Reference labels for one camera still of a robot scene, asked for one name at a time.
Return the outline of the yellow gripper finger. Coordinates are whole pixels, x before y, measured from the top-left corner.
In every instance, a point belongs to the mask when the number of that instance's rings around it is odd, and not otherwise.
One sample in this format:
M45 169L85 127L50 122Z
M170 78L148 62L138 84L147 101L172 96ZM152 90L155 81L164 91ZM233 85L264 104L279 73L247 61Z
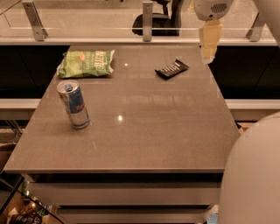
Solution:
M202 62L209 64L214 60L221 37L222 24L219 19L206 21L199 29L200 53Z

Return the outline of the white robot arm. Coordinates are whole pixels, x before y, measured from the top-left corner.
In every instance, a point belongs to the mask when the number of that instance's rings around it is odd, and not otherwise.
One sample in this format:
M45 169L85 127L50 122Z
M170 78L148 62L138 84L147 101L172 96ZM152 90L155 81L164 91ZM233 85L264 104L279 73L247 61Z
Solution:
M193 0L199 20L218 22L234 0ZM260 20L280 44L280 1L253 0ZM215 4L227 4L214 12ZM200 32L202 59L213 59L221 32ZM280 223L280 113L256 122L239 136L227 158L217 224Z

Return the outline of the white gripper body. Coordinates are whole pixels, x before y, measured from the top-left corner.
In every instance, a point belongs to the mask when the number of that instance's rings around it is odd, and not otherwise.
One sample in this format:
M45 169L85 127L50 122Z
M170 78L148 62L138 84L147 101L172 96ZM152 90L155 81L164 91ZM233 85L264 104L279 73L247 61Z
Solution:
M221 19L226 16L234 0L193 0L194 11L201 21Z

